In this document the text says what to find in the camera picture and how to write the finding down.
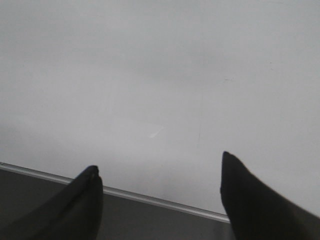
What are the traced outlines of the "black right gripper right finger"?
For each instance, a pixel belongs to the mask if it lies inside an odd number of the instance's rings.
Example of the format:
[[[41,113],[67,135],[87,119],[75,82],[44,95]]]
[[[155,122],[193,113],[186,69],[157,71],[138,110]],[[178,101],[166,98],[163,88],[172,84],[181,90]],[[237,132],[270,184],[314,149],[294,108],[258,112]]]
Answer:
[[[221,161],[220,196],[237,240],[318,240],[320,219],[278,194],[233,154]]]

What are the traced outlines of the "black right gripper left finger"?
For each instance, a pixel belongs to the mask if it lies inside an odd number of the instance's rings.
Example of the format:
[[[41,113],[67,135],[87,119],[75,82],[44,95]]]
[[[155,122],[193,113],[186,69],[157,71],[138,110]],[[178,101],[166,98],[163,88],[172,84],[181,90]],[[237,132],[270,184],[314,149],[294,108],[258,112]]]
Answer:
[[[32,212],[0,231],[2,240],[95,240],[103,213],[103,184],[96,165]]]

